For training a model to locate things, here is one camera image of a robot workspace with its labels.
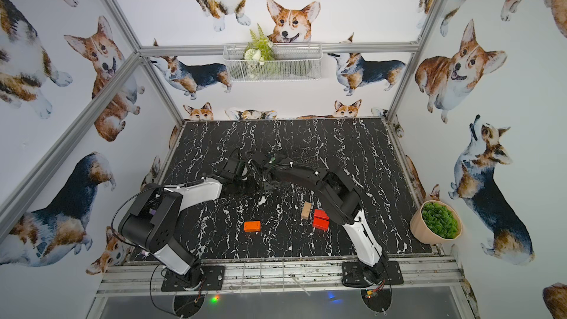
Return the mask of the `green fern with flower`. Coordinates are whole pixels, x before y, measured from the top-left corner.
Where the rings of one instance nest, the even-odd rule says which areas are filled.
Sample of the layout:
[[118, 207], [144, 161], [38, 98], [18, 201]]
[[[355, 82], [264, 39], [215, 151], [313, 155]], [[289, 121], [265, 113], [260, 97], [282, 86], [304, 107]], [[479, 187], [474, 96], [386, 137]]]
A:
[[252, 41], [247, 45], [244, 53], [244, 61], [247, 75], [250, 79], [267, 78], [276, 73], [273, 52], [273, 42], [264, 33], [260, 25], [257, 31], [250, 29]]

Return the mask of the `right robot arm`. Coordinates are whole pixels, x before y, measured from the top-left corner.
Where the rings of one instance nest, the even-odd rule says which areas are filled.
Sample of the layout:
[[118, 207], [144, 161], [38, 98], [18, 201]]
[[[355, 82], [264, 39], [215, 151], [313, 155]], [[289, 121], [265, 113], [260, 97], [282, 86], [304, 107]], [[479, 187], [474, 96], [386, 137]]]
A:
[[367, 222], [363, 207], [366, 193], [345, 171], [316, 168], [261, 152], [253, 154], [248, 164], [258, 173], [258, 181], [265, 190], [289, 183], [312, 191], [327, 217], [346, 230], [361, 264], [361, 274], [371, 283], [378, 282], [388, 259]]

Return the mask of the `natural wood block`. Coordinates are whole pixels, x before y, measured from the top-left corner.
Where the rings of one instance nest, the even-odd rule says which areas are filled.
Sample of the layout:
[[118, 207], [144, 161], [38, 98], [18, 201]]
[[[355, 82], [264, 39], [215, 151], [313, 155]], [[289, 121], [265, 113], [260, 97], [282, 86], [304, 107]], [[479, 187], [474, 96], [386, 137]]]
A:
[[304, 205], [303, 205], [302, 211], [301, 211], [301, 219], [302, 220], [308, 220], [309, 219], [311, 209], [312, 209], [312, 203], [311, 202], [304, 202]]

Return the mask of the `orange block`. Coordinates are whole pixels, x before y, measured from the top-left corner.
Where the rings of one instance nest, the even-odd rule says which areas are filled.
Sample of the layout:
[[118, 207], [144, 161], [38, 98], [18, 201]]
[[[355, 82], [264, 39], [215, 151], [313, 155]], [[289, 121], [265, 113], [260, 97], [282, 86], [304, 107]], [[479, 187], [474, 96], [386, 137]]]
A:
[[245, 233], [257, 233], [261, 231], [261, 222], [260, 221], [249, 221], [244, 223], [244, 232]]

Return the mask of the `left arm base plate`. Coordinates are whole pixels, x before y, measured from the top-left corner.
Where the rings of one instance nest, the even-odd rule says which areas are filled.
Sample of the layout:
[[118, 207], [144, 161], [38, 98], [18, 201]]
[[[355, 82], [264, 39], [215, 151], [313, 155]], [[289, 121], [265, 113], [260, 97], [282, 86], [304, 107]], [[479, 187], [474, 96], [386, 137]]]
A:
[[225, 270], [225, 266], [200, 266], [180, 275], [166, 269], [161, 291], [220, 291], [224, 283]]

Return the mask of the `beige pot with plant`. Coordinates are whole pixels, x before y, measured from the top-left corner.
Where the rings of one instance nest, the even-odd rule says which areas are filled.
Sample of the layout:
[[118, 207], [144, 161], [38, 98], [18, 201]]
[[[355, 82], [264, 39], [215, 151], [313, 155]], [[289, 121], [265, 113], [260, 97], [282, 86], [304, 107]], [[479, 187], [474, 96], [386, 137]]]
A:
[[426, 245], [454, 241], [461, 236], [462, 230], [456, 211], [437, 200], [425, 202], [410, 221], [413, 236]]

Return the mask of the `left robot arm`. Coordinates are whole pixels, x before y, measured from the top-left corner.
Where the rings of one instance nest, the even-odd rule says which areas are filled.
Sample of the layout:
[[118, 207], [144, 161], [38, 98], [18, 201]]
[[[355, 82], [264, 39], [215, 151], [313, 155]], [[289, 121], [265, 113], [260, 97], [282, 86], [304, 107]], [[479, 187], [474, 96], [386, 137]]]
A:
[[135, 196], [118, 225], [118, 233], [149, 252], [172, 273], [199, 276], [198, 257], [174, 236], [180, 214], [193, 206], [237, 193], [246, 174], [241, 152], [235, 149], [209, 177], [181, 185], [149, 183]]

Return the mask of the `red block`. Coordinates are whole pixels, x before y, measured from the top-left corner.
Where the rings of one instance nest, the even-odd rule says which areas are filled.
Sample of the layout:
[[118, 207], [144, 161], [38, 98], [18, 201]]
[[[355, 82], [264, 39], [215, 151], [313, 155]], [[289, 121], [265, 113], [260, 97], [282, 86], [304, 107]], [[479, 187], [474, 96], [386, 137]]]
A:
[[314, 210], [314, 218], [329, 220], [329, 216], [326, 214], [326, 212], [320, 209]]
[[320, 219], [320, 218], [314, 218], [312, 225], [315, 229], [318, 230], [322, 230], [322, 231], [328, 231], [329, 230], [329, 220], [326, 219]]

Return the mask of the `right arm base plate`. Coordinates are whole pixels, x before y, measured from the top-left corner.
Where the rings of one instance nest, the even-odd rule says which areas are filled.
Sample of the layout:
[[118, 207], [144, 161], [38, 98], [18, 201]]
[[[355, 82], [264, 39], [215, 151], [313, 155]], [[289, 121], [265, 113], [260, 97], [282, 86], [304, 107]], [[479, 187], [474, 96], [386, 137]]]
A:
[[360, 261], [341, 264], [341, 283], [345, 287], [363, 289], [377, 286], [382, 282], [386, 285], [404, 284], [398, 261], [387, 261], [385, 264], [381, 262], [374, 267], [369, 267]]

